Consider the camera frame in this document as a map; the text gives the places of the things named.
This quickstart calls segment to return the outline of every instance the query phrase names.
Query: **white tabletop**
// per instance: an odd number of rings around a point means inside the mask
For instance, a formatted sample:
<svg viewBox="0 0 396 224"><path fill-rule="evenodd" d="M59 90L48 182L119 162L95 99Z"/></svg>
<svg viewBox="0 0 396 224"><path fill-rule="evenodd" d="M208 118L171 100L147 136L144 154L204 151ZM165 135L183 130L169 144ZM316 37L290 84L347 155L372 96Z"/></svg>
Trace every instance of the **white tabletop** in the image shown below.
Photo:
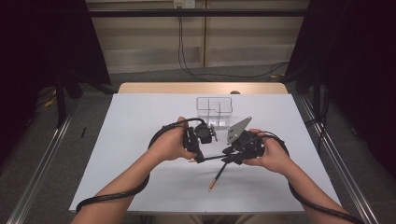
<svg viewBox="0 0 396 224"><path fill-rule="evenodd" d="M247 126L275 133L285 141L292 159L336 202L329 177L289 94L115 94L76 196L70 206L92 197L147 150L149 140L163 125L179 116L197 115L196 98L233 98L231 124L252 117ZM206 157L227 147L225 131L219 141L201 145ZM285 177L261 167L229 164L209 192L222 161L203 163L167 161L151 172L148 186L134 197L128 211L142 213L243 214L303 211L290 194Z"/></svg>

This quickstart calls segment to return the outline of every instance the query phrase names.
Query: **gray carpet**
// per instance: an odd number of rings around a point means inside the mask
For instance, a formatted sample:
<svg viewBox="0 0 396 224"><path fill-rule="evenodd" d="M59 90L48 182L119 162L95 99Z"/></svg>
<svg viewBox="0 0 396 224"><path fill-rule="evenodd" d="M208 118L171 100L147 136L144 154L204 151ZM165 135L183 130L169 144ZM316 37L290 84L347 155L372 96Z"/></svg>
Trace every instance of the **gray carpet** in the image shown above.
<svg viewBox="0 0 396 224"><path fill-rule="evenodd" d="M238 76L255 76L270 70L270 65L260 66L233 66L206 69L191 69L194 73L216 73ZM278 69L275 74L284 73L286 66ZM261 77L225 77L225 76L199 76L210 81L231 82L263 82L268 75ZM202 81L180 70L145 72L136 74L112 75L112 86L117 90L123 82L138 81ZM74 214L68 212L68 207L78 187L78 182L83 175L85 165L91 155L97 135L100 132L103 120L111 102L111 95L105 95L97 90L81 84L84 95L76 99L68 99L69 105L77 103L76 112L64 135L57 154L54 156L49 171L46 173L40 191L26 216L24 223L69 223ZM309 120L300 102L300 96L294 90L294 83L287 85L288 91L293 93L304 120ZM28 184L35 168L40 162L57 122L56 105L50 107L40 106L34 118L8 156L0 176L0 223L6 223L15 204ZM375 216L380 223L396 223L396 181L372 157L363 139L353 135L351 124L343 113L331 101L327 119L327 131L336 144L349 171L358 182L363 194L374 209ZM318 134L313 127L308 127L314 143L318 141ZM342 205L355 216L356 210L339 174L321 147L321 158ZM139 223L138 217L128 215L124 223ZM307 223L304 215L288 216L288 223Z"/></svg>

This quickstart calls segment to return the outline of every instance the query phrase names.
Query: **right hand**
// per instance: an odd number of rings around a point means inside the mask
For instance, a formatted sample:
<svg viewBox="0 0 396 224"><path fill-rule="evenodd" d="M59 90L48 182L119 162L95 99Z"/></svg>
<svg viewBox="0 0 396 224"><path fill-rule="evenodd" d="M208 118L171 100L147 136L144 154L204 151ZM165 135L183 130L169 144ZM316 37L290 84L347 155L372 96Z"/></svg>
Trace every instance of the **right hand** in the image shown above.
<svg viewBox="0 0 396 224"><path fill-rule="evenodd" d="M250 129L249 131L256 133L258 136L265 135L265 133L261 133L259 129ZM243 160L243 163L252 166L262 166L269 171L285 175L288 168L291 167L294 162L275 139L262 139L262 143L265 145L265 151L262 157Z"/></svg>

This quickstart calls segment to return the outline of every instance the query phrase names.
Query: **forearm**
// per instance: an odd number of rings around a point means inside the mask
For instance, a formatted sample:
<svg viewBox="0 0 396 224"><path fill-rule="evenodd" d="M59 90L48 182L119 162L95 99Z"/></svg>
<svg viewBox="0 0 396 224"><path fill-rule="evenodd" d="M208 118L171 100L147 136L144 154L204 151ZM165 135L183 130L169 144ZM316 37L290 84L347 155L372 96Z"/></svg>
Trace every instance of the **forearm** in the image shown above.
<svg viewBox="0 0 396 224"><path fill-rule="evenodd" d="M95 196L113 194L137 188L161 160L148 150L127 170L101 189ZM134 197L84 206L76 215L76 223L120 223Z"/></svg>
<svg viewBox="0 0 396 224"><path fill-rule="evenodd" d="M318 185L294 162L288 165L284 176L289 180L297 193L311 203L340 211L347 211L330 198ZM312 223L349 223L339 217L333 217L303 205Z"/></svg>

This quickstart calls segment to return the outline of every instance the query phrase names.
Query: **left hand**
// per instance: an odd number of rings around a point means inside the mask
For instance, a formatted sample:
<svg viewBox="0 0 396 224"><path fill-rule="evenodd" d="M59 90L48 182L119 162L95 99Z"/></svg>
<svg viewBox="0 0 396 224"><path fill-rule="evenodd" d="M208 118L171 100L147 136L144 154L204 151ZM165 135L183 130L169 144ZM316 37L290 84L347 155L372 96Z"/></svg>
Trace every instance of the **left hand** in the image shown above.
<svg viewBox="0 0 396 224"><path fill-rule="evenodd" d="M183 147L183 133L187 128L188 122L179 124L178 127L161 135L148 150L155 153L160 161L173 161L177 158L191 160L196 154Z"/></svg>

